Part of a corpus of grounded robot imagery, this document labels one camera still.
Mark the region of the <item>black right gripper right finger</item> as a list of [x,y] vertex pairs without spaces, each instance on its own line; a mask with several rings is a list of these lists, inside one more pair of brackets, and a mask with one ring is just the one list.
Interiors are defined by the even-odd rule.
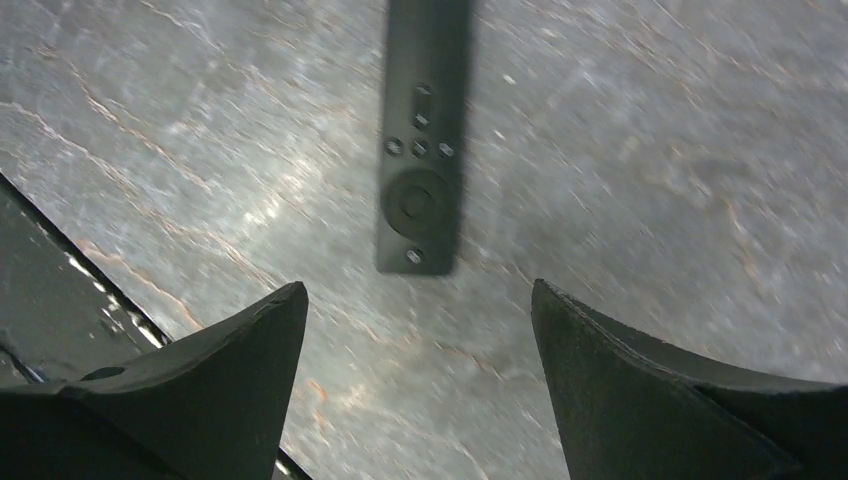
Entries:
[[843,479],[847,388],[722,363],[533,285],[532,325],[574,479]]

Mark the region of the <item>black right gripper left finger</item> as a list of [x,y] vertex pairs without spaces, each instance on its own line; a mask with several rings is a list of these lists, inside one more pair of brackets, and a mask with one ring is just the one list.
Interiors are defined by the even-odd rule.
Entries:
[[5,479],[269,479],[306,326],[287,284],[156,351],[1,392]]

